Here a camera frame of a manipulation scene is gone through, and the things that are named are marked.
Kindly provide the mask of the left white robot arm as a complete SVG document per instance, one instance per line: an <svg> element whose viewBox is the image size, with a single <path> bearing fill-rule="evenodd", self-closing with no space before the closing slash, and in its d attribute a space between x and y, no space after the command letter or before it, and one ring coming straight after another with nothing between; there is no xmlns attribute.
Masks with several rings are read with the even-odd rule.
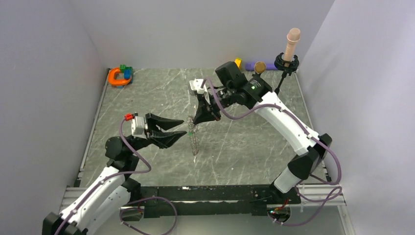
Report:
<svg viewBox="0 0 415 235"><path fill-rule="evenodd" d="M147 113L126 114L118 129L118 136L105 143L109 159L95 181L59 213L51 212L43 220L44 235L91 235L117 209L137 205L145 199L141 184L131 178L152 170L139 150L154 145L170 148L186 131L173 131L184 120L169 119Z"/></svg>

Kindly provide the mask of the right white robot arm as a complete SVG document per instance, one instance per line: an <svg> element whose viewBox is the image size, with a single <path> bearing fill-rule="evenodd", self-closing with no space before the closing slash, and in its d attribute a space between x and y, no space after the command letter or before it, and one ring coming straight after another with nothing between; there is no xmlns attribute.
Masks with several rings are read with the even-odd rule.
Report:
<svg viewBox="0 0 415 235"><path fill-rule="evenodd" d="M215 70L222 83L219 91L215 91L215 87L205 79L191 80L188 86L198 100L194 125L219 121L225 108L239 104L247 107L249 113L255 112L263 117L288 141L296 156L270 185L270 198L280 204L289 197L289 191L308 179L324 159L331 137L319 135L283 104L272 87L261 78L266 68L264 62L255 63L254 74L248 80L238 65L229 61Z"/></svg>

